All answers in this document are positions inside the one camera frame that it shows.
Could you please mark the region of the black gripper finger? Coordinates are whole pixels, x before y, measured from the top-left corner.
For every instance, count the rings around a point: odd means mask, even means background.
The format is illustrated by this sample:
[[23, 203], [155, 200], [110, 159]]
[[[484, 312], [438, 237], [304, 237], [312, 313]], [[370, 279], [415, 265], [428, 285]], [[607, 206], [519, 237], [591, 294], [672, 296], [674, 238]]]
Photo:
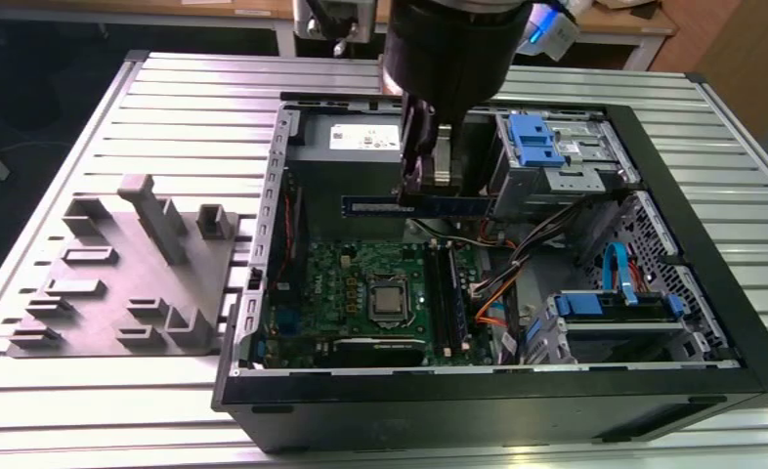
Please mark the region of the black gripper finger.
[[404, 93], [402, 106], [402, 183], [398, 203], [415, 206], [423, 196], [428, 163], [439, 135], [439, 120], [434, 106], [418, 96]]
[[439, 187], [455, 185], [455, 159], [452, 150], [452, 127], [442, 125], [435, 149], [435, 182]]

